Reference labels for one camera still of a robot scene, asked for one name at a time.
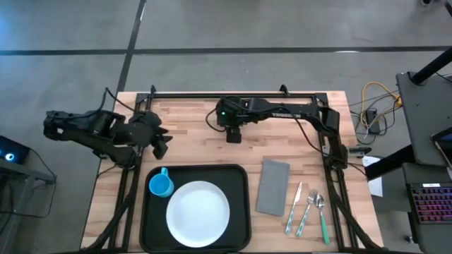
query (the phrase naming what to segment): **black floor stripe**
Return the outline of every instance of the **black floor stripe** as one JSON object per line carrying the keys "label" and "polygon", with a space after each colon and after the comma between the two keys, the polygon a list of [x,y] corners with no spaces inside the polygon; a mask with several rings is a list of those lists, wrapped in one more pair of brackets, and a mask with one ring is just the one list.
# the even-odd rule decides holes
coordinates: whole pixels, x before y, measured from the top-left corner
{"label": "black floor stripe", "polygon": [[0,56],[122,55],[127,49],[0,50]]}
{"label": "black floor stripe", "polygon": [[118,92],[123,92],[124,88],[126,87],[127,75],[129,74],[133,51],[135,49],[136,39],[138,38],[138,31],[140,30],[141,18],[143,17],[145,5],[146,0],[140,0],[140,4],[138,5],[138,10],[135,16],[135,23],[133,24],[132,34],[130,36],[129,46],[127,47],[126,58],[124,59],[124,64],[122,65],[121,69],[121,75],[119,76],[116,94],[118,94]]}
{"label": "black floor stripe", "polygon": [[419,47],[249,47],[249,48],[198,48],[198,49],[135,49],[141,55],[186,54],[275,54],[275,53],[340,53],[340,52],[436,52],[450,46]]}

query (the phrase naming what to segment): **utensil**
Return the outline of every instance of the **utensil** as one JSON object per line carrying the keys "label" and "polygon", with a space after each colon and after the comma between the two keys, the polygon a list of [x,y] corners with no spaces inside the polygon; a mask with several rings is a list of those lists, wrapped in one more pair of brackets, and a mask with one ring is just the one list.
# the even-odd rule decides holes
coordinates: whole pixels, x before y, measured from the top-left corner
{"label": "utensil", "polygon": [[174,184],[168,177],[168,169],[163,167],[160,174],[156,174],[149,181],[149,190],[161,198],[169,197],[174,191]]}
{"label": "utensil", "polygon": [[289,220],[287,221],[287,226],[285,227],[286,234],[290,233],[290,225],[292,224],[292,219],[294,217],[295,204],[297,204],[297,202],[299,201],[301,193],[302,193],[302,182],[299,182],[297,194],[295,194],[294,204],[292,205],[292,209],[290,210]]}
{"label": "utensil", "polygon": [[181,244],[200,248],[219,239],[226,230],[230,206],[214,184],[192,181],[177,189],[167,207],[167,225]]}
{"label": "utensil", "polygon": [[309,208],[311,207],[312,203],[314,203],[317,196],[317,190],[313,189],[308,195],[308,206],[306,207],[306,210],[304,211],[302,222],[299,224],[298,230],[297,230],[297,237],[299,237],[302,234],[304,223],[306,222],[306,219],[308,218],[308,212]]}
{"label": "utensil", "polygon": [[325,217],[323,216],[322,209],[323,206],[325,206],[325,200],[323,199],[323,196],[320,194],[317,194],[316,196],[316,206],[320,211],[320,220],[322,223],[322,234],[323,234],[323,241],[326,245],[330,244],[330,236],[328,235],[328,228],[326,227],[325,223]]}

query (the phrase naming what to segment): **green-handled spoon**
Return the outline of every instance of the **green-handled spoon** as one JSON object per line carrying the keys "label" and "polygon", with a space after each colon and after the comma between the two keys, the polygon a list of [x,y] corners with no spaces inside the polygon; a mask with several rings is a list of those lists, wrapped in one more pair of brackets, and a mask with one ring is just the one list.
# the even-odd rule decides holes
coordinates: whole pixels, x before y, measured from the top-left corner
{"label": "green-handled spoon", "polygon": [[325,217],[323,216],[322,209],[325,206],[325,200],[323,199],[323,196],[320,194],[317,194],[316,196],[316,206],[320,211],[320,220],[322,222],[322,234],[323,234],[323,240],[325,241],[325,244],[330,244],[330,236],[328,235],[328,228],[326,227],[325,223]]}

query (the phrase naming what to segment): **gray cloth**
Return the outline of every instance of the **gray cloth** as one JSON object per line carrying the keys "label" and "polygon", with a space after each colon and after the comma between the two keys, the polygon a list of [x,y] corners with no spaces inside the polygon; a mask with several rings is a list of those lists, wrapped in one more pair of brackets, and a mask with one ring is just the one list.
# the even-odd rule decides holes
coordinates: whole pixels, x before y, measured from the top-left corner
{"label": "gray cloth", "polygon": [[257,196],[256,211],[277,216],[284,215],[285,196],[289,184],[290,165],[264,160]]}

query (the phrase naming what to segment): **blue light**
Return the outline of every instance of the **blue light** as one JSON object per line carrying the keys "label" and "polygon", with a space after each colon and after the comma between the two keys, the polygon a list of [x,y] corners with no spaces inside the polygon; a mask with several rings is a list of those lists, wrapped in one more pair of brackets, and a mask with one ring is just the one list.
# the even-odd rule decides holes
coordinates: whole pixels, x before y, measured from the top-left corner
{"label": "blue light", "polygon": [[10,162],[14,159],[14,155],[11,153],[8,153],[7,155],[5,155],[5,159]]}

